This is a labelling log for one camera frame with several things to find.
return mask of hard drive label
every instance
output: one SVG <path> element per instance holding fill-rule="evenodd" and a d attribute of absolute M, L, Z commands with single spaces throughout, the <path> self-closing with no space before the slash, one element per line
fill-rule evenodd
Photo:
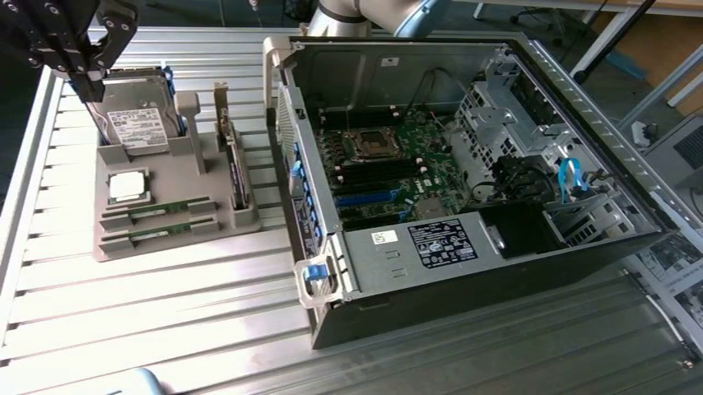
<path fill-rule="evenodd" d="M 131 109 L 109 112 L 121 143 L 129 148 L 166 144 L 166 130 L 159 109 Z"/>
<path fill-rule="evenodd" d="M 410 237 L 430 269 L 480 258 L 460 219 L 410 226 Z"/>

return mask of hard drive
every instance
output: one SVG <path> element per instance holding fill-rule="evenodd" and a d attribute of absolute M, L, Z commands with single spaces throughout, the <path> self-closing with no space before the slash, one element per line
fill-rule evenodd
<path fill-rule="evenodd" d="M 122 144 L 131 156 L 169 151 L 169 138 L 183 135 L 171 73 L 161 67 L 114 70 L 105 78 L 103 103 L 87 103 L 102 144 Z"/>

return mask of white label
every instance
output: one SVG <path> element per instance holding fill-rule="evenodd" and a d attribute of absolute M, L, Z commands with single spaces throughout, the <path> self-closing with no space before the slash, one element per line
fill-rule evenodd
<path fill-rule="evenodd" d="M 162 208 L 159 210 L 151 210 L 145 212 L 138 212 L 137 214 L 133 214 L 133 218 L 145 218 L 147 216 L 163 216 L 166 214 L 166 210 Z"/>
<path fill-rule="evenodd" d="M 398 241 L 398 235 L 395 234 L 395 230 L 386 230 L 385 232 L 373 233 L 371 239 L 374 240 L 374 244 L 394 243 Z"/>
<path fill-rule="evenodd" d="M 109 117 L 126 148 L 166 144 L 166 130 L 159 109 L 113 111 Z"/>
<path fill-rule="evenodd" d="M 382 59 L 382 67 L 398 66 L 400 62 L 401 62 L 401 58 L 383 58 Z"/>
<path fill-rule="evenodd" d="M 161 232 L 154 232 L 147 235 L 135 236 L 133 238 L 133 241 L 141 241 L 147 239 L 154 239 L 155 237 L 169 236 L 169 232 L 166 230 L 162 230 Z"/>

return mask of blue pcie slot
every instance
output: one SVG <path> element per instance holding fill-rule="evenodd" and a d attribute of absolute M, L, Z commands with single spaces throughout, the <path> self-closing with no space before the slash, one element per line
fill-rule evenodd
<path fill-rule="evenodd" d="M 338 204 L 338 207 L 349 207 L 349 206 L 359 206 L 362 204 L 393 202 L 400 192 L 401 192 L 401 189 L 398 188 L 387 192 L 338 197 L 337 204 Z"/>

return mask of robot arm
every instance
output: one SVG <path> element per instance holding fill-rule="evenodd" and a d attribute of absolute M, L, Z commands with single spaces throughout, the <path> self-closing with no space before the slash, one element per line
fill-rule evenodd
<path fill-rule="evenodd" d="M 374 22 L 395 37 L 425 37 L 450 4 L 450 0 L 321 0 L 309 34 L 363 37 Z"/>
<path fill-rule="evenodd" d="M 109 33 L 93 44 L 89 27 L 97 14 Z M 137 28 L 138 8 L 129 0 L 3 0 L 0 49 L 30 67 L 47 65 L 69 78 L 83 102 L 101 102 L 106 70 Z"/>

